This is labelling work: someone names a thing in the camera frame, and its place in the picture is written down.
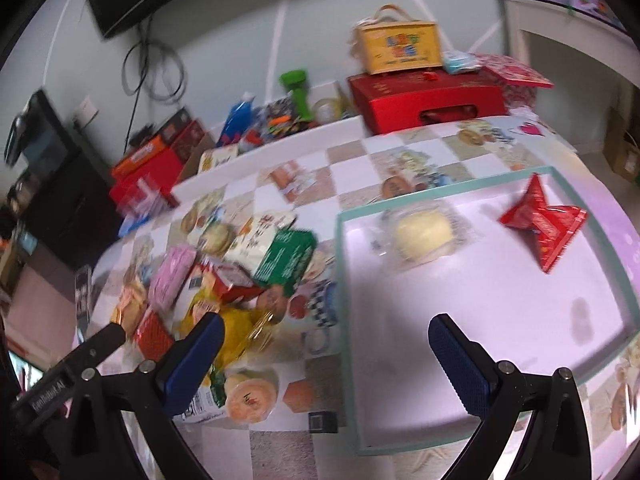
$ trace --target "pink snack package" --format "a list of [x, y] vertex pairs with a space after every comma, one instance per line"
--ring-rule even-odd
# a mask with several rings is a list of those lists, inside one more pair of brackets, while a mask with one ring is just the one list
[[196, 249], [187, 244], [169, 249], [149, 285], [148, 301], [153, 310], [166, 312], [171, 309], [196, 255]]

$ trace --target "pink box lid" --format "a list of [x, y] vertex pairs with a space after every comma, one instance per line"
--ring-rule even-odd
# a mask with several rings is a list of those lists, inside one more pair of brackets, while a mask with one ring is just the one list
[[521, 86], [553, 88], [554, 84], [530, 66], [502, 54], [474, 54], [484, 69], [505, 83]]

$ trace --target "blue gripper pad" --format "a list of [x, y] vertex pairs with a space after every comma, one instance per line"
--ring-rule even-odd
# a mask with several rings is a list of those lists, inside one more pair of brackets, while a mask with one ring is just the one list
[[431, 319], [428, 335], [429, 345], [466, 412], [484, 420], [491, 408], [489, 382], [439, 316]]
[[174, 344], [169, 350], [172, 355], [162, 359], [164, 373], [158, 372], [156, 383], [164, 394], [167, 415], [180, 415], [189, 407], [224, 339], [225, 323], [218, 314], [208, 312], [185, 339]]

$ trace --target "wall outlet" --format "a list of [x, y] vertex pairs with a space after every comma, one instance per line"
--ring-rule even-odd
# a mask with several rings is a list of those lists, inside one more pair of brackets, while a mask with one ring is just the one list
[[76, 108], [76, 112], [74, 113], [74, 117], [78, 122], [78, 127], [82, 130], [87, 124], [94, 120], [94, 117], [98, 114], [98, 108], [91, 102], [89, 96], [85, 97], [80, 103], [79, 107]]

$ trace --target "star-shaped red wrapper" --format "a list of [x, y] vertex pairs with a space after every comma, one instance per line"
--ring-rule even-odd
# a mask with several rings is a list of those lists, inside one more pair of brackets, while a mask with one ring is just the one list
[[587, 216], [584, 209], [574, 205], [548, 205], [540, 176], [534, 173], [523, 197], [500, 217], [500, 223], [535, 232], [540, 267], [548, 273]]

